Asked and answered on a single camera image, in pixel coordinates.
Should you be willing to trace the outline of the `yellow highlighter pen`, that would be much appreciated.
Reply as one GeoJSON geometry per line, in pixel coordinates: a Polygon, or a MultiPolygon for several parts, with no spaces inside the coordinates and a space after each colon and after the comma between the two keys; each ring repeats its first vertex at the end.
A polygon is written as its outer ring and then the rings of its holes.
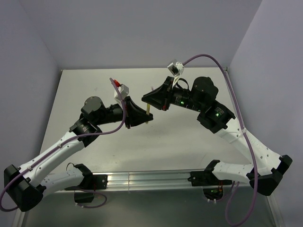
{"type": "Polygon", "coordinates": [[[150,114],[150,104],[147,104],[147,107],[146,107],[146,114],[149,116],[150,114]]]}

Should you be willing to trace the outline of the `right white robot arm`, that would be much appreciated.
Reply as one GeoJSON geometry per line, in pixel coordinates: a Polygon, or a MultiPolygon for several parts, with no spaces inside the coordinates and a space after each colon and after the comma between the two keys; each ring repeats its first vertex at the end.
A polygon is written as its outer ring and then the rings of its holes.
{"type": "Polygon", "coordinates": [[[163,111],[176,105],[199,112],[197,120],[202,126],[234,146],[249,161],[249,164],[240,165],[213,160],[203,171],[191,172],[188,181],[192,186],[242,182],[269,196],[293,160],[288,155],[273,152],[242,129],[234,113],[216,100],[218,91],[209,77],[196,78],[191,89],[173,86],[173,78],[167,77],[160,87],[143,95],[142,101],[163,111]]]}

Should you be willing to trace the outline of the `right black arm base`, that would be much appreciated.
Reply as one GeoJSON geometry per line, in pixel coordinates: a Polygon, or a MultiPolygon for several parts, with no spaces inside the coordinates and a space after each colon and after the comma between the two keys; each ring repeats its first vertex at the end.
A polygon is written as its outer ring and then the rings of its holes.
{"type": "Polygon", "coordinates": [[[213,186],[203,189],[204,196],[210,200],[219,199],[223,196],[223,183],[212,173],[205,171],[192,171],[187,179],[192,186],[213,186]]]}

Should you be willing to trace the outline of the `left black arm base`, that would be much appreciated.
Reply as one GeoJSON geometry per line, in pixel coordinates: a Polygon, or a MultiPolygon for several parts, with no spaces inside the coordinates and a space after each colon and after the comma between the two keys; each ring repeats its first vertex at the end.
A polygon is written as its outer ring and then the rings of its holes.
{"type": "MultiPolygon", "coordinates": [[[[92,175],[89,180],[85,180],[85,183],[81,183],[77,188],[84,190],[104,190],[107,188],[107,175],[92,175]]],[[[74,201],[76,203],[91,203],[95,198],[95,194],[92,192],[75,192],[74,201]]]]}

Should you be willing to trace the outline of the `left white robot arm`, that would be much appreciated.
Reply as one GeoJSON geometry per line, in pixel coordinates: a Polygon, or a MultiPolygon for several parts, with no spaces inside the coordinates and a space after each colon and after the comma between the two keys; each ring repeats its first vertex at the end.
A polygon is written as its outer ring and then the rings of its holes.
{"type": "Polygon", "coordinates": [[[22,212],[35,207],[44,197],[64,189],[93,189],[93,173],[83,164],[60,174],[50,173],[63,161],[86,148],[102,132],[99,125],[121,122],[126,128],[153,120],[152,113],[137,106],[127,96],[124,106],[119,104],[105,107],[97,96],[89,97],[81,109],[80,118],[48,150],[31,161],[4,170],[4,192],[22,212]]]}

